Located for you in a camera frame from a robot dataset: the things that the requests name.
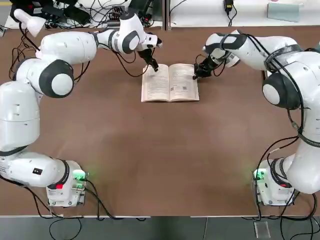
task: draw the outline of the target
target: charger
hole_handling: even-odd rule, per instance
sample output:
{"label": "charger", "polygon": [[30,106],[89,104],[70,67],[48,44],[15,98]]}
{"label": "charger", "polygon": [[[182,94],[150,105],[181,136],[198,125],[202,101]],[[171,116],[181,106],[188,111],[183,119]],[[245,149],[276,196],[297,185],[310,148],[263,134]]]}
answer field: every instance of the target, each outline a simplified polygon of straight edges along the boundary
{"label": "charger", "polygon": [[227,15],[231,12],[233,4],[234,0],[224,0],[224,11]]}

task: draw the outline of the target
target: table surface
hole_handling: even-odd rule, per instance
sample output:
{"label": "table surface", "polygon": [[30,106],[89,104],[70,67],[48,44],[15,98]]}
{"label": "table surface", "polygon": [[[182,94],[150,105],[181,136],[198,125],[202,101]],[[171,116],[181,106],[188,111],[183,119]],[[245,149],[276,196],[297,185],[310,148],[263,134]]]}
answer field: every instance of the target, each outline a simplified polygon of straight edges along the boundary
{"label": "table surface", "polygon": [[[239,29],[255,36],[292,37],[303,48],[314,47],[320,39],[320,27],[314,26]],[[193,64],[210,34],[233,30],[155,28],[163,48],[154,56],[161,64]],[[9,80],[11,50],[20,37],[17,30],[8,30],[0,38],[0,83]],[[127,69],[137,75],[144,65],[138,58]],[[80,66],[74,69],[77,76]],[[199,102],[141,103],[141,81],[128,76],[112,52],[99,50],[70,96],[43,98],[41,135],[29,149],[77,161],[114,215],[256,215],[251,171],[271,143],[295,134],[286,111],[264,99],[261,72],[241,63],[220,77],[202,79]],[[296,148],[279,154],[290,155]],[[4,181],[0,189],[5,193],[0,215],[37,215],[25,189]],[[36,192],[46,201],[44,188]],[[286,214],[307,215],[312,205],[312,197],[301,194]],[[96,206],[88,195],[84,206],[62,212],[95,215]],[[262,213],[278,215],[281,210],[269,206]]]}

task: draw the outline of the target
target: green led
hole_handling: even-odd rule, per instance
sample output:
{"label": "green led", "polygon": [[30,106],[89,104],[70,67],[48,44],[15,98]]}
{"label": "green led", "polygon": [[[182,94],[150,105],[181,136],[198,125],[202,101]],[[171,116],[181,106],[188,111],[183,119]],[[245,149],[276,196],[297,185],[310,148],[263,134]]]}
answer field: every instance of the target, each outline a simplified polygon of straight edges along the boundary
{"label": "green led", "polygon": [[259,168],[258,170],[254,171],[254,178],[257,180],[264,180],[266,172],[267,171],[265,168]]}
{"label": "green led", "polygon": [[81,169],[73,171],[73,178],[77,181],[85,181],[87,179],[87,174]]}

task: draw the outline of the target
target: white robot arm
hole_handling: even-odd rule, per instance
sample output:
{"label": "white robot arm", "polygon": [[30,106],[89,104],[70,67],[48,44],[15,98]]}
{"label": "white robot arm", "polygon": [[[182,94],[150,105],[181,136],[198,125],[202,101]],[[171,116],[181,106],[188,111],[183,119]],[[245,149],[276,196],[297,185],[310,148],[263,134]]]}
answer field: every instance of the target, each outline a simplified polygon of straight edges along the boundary
{"label": "white robot arm", "polygon": [[270,164],[264,160],[255,172],[261,201],[265,205],[284,206],[292,201],[294,189],[306,194],[319,191],[320,53],[317,49],[303,51],[289,37],[253,38],[236,30],[231,34],[212,34],[203,50],[209,56],[194,65],[194,79],[211,76],[211,71],[224,62],[226,67],[233,67],[241,60],[253,69],[271,72],[262,83],[267,101],[287,110],[303,108],[303,129],[292,122],[302,139],[295,154],[270,159]]}
{"label": "white robot arm", "polygon": [[[20,9],[16,17],[31,19]],[[27,151],[27,146],[40,135],[42,96],[67,97],[74,88],[72,65],[91,61],[98,48],[124,54],[137,49],[146,63],[158,70],[149,51],[160,47],[161,40],[145,33],[135,14],[122,15],[120,22],[119,30],[59,32],[45,36],[36,57],[21,61],[13,81],[0,85],[0,175],[26,186],[46,187],[50,206],[73,207],[80,203],[84,198],[86,175],[75,161]]]}

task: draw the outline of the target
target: open book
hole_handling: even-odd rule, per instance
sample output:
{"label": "open book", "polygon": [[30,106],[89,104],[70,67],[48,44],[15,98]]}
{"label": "open book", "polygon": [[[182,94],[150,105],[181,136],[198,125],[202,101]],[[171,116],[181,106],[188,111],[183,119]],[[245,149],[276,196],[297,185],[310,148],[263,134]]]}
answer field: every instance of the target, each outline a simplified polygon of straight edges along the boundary
{"label": "open book", "polygon": [[157,72],[149,67],[142,75],[141,102],[198,101],[198,83],[193,75],[191,64],[159,64]]}

